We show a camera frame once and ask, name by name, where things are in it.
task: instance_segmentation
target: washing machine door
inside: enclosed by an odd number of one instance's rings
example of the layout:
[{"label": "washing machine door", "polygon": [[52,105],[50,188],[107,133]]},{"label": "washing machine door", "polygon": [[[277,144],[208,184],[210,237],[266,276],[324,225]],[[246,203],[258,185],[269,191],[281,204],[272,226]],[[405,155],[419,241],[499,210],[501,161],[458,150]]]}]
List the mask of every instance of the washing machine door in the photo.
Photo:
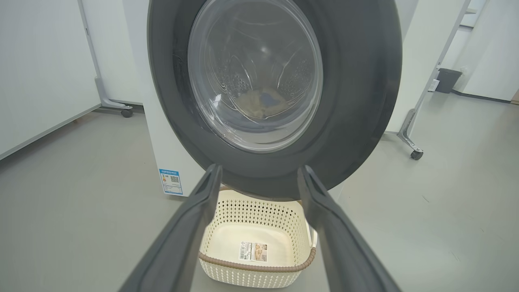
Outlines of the washing machine door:
[{"label": "washing machine door", "polygon": [[388,0],[153,0],[148,18],[178,139],[270,200],[299,199],[303,165],[331,189],[365,161],[395,104],[401,41]]}]

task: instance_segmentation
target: blue label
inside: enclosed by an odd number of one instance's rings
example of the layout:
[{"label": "blue label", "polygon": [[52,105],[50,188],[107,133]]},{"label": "blue label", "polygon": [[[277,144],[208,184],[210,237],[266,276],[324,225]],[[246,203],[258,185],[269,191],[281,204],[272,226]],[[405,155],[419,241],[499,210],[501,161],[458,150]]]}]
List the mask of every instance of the blue label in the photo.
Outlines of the blue label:
[{"label": "blue label", "polygon": [[178,171],[159,169],[162,188],[166,194],[183,195]]}]

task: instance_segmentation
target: white plastic basket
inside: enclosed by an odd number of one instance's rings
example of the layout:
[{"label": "white plastic basket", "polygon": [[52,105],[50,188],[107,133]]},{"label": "white plastic basket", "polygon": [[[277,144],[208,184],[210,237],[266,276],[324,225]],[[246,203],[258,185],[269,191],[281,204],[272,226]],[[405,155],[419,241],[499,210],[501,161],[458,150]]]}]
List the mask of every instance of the white plastic basket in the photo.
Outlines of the white plastic basket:
[{"label": "white plastic basket", "polygon": [[[267,262],[239,259],[242,242],[268,245]],[[315,256],[317,232],[298,202],[258,200],[221,191],[200,246],[200,263],[212,279],[256,288],[292,284]]]}]

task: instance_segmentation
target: caster wheel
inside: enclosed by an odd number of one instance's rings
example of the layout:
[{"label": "caster wheel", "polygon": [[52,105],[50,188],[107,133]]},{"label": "caster wheel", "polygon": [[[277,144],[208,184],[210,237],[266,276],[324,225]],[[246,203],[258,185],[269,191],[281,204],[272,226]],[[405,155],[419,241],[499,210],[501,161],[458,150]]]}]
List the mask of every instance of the caster wheel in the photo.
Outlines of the caster wheel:
[{"label": "caster wheel", "polygon": [[129,110],[122,110],[121,111],[121,115],[123,117],[131,117],[133,115],[133,110],[129,109]]},{"label": "caster wheel", "polygon": [[413,151],[411,153],[411,158],[414,160],[419,160],[424,155],[423,152]]}]

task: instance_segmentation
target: gray trash can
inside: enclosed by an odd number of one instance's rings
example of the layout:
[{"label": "gray trash can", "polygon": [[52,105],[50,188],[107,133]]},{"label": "gray trash can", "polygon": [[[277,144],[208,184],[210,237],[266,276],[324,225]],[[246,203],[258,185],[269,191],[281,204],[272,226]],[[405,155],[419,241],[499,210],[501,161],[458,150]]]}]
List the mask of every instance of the gray trash can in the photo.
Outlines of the gray trash can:
[{"label": "gray trash can", "polygon": [[460,76],[461,72],[459,71],[441,68],[440,73],[436,78],[440,81],[436,91],[443,92],[445,94],[450,93]]}]

